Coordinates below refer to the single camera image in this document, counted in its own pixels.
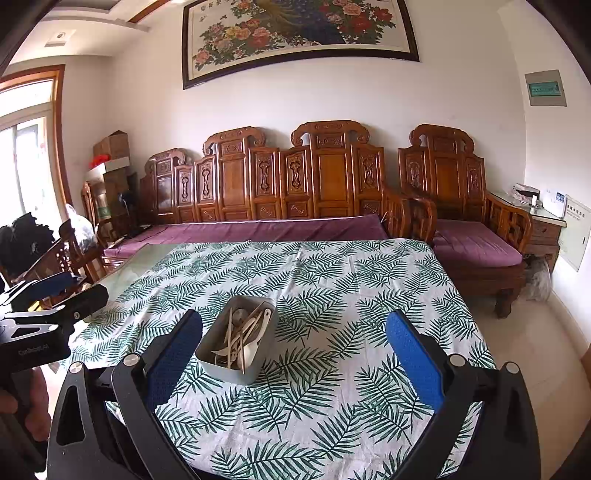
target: carved backrest panel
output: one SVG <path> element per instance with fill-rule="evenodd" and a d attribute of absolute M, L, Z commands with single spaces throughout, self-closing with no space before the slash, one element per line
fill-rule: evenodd
<path fill-rule="evenodd" d="M 178 156 L 173 152 L 180 150 L 155 155 L 142 179 L 153 221 L 382 213 L 384 149 L 368 143 L 365 127 L 349 120 L 309 122 L 291 134 L 291 141 L 287 150 L 267 147 L 261 130 L 243 127 L 209 137 L 205 156 L 191 165 L 173 161 Z"/>
<path fill-rule="evenodd" d="M 173 148 L 152 156 L 140 180 L 143 214 L 153 223 L 194 222 L 193 164 Z"/>
<path fill-rule="evenodd" d="M 398 149 L 402 190 L 434 200 L 439 218 L 483 221 L 484 159 L 474 155 L 471 137 L 457 128 L 422 124 L 410 143 Z"/>

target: peacock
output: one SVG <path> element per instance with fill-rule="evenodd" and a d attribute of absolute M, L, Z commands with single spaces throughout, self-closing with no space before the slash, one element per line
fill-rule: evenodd
<path fill-rule="evenodd" d="M 277 33 L 299 35 L 321 45 L 345 43 L 336 25 L 318 10 L 314 0 L 254 0 L 265 10 Z"/>

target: sliding glass door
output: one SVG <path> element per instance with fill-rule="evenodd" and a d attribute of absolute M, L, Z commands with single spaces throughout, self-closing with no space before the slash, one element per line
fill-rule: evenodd
<path fill-rule="evenodd" d="M 59 173 L 51 145 L 50 103 L 0 117 L 0 226 L 31 212 L 57 236 L 65 212 L 55 193 Z"/>

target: electrical panel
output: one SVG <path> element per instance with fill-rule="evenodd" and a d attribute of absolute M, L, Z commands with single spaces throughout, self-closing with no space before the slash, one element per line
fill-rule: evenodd
<path fill-rule="evenodd" d="M 579 271 L 591 232 L 591 210 L 567 196 L 564 220 L 566 228 L 560 232 L 560 256 Z"/>

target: white plastic spoon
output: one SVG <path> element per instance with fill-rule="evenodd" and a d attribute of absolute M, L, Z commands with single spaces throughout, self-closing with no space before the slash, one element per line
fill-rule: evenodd
<path fill-rule="evenodd" d="M 251 363 L 255 358 L 256 351 L 258 350 L 258 342 L 261 340 L 262 336 L 265 334 L 265 330 L 267 329 L 267 326 L 269 325 L 270 319 L 271 319 L 271 310 L 266 309 L 265 313 L 263 315 L 263 318 L 262 318 L 262 325 L 261 325 L 261 329 L 259 330 L 258 335 L 256 336 L 256 338 L 252 342 L 248 342 L 244 346 L 243 358 L 240 358 L 240 356 L 238 357 L 238 367 L 242 368 L 242 365 L 240 364 L 241 361 L 243 362 L 245 369 L 248 368 L 249 366 L 251 366 Z"/>

